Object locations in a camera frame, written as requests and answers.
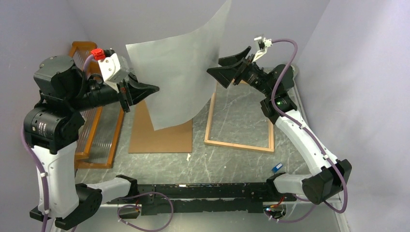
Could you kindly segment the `printed photo of people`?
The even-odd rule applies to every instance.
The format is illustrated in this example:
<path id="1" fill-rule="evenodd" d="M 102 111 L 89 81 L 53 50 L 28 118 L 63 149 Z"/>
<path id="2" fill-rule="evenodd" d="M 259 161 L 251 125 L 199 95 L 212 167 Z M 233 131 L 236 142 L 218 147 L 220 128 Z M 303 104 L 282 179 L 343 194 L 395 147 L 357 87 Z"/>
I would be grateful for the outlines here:
<path id="1" fill-rule="evenodd" d="M 207 69 L 218 66 L 231 4 L 227 0 L 207 23 L 192 32 L 126 45 L 138 81 L 160 89 L 146 98 L 154 130 L 193 119 L 212 97 L 216 80 Z"/>

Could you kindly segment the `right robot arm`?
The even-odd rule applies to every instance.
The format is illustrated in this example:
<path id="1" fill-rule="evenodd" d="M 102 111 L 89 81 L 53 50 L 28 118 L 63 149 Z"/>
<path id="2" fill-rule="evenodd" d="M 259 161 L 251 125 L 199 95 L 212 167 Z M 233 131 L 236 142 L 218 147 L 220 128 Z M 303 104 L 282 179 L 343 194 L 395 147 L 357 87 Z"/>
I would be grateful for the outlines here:
<path id="1" fill-rule="evenodd" d="M 302 113 L 288 91 L 294 87 L 295 69 L 280 64 L 266 72 L 249 55 L 250 48 L 239 54 L 219 59 L 217 67 L 207 69 L 224 88 L 245 82 L 265 96 L 260 102 L 266 118 L 292 142 L 308 166 L 309 174 L 281 173 L 273 176 L 266 187 L 269 199 L 279 200 L 284 194 L 303 195 L 313 204 L 327 203 L 328 199 L 343 192 L 343 207 L 348 200 L 347 182 L 352 165 L 330 152 L 303 120 Z"/>

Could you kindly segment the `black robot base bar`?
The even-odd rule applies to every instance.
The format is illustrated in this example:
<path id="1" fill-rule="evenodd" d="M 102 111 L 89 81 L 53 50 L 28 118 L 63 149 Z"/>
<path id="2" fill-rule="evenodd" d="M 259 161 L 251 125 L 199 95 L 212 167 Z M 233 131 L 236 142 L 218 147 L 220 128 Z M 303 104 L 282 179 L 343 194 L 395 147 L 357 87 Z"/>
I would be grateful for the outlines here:
<path id="1" fill-rule="evenodd" d="M 166 213 L 234 212 L 262 213 L 274 205 L 293 203 L 290 193 L 279 193 L 271 180 L 216 184 L 139 184 L 136 199 L 114 199 L 109 204 L 134 203 L 143 216 Z"/>

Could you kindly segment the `light wooden picture frame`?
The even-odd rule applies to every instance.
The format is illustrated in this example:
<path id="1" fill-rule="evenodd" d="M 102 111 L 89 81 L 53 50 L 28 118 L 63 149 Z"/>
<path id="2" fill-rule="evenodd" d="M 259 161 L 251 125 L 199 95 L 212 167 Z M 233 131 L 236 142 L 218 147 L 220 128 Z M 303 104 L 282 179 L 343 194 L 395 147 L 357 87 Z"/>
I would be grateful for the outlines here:
<path id="1" fill-rule="evenodd" d="M 274 152 L 274 126 L 263 115 L 264 95 L 241 82 L 228 88 L 216 85 L 205 128 L 206 145 L 255 152 Z"/>

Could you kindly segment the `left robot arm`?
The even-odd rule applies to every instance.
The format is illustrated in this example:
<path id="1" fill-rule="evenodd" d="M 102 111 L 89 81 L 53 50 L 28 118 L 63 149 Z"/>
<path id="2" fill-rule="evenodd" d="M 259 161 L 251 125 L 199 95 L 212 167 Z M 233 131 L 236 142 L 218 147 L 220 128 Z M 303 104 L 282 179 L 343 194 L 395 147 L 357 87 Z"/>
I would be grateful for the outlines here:
<path id="1" fill-rule="evenodd" d="M 39 183 L 39 203 L 29 215 L 43 228 L 53 219 L 57 228 L 74 230 L 102 204 L 115 199 L 132 203 L 138 197 L 137 180 L 124 175 L 99 184 L 75 182 L 75 151 L 85 123 L 82 112 L 115 102 L 127 112 L 160 90 L 139 82 L 126 61 L 111 50 L 105 50 L 100 61 L 109 65 L 110 74 L 100 74 L 99 80 L 68 55 L 45 59 L 34 74 L 40 100 L 25 116 L 22 142 L 36 164 Z M 119 80 L 110 86 L 109 77 Z"/>

